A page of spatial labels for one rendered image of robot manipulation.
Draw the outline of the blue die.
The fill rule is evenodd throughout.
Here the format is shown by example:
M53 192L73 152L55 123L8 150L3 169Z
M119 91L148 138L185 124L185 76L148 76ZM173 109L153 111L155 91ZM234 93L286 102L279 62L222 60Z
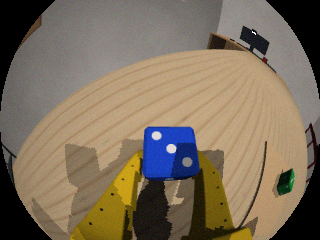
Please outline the blue die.
M142 174L149 181L185 180L200 171L194 129L144 129Z

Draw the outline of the green die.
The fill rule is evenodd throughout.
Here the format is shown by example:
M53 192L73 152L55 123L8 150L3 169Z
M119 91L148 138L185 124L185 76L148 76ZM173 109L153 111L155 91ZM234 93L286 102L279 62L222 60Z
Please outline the green die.
M293 168L281 174L277 185L277 190L280 196L292 191L294 179L295 175Z

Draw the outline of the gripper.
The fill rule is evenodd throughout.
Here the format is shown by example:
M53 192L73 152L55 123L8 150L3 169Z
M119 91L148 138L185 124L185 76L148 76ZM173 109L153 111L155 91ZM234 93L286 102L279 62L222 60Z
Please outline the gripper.
M181 240L253 240L249 227L233 225L219 172L198 150L200 171L193 176L194 203L188 236ZM143 150L118 173L94 207L74 228L70 240L131 240Z

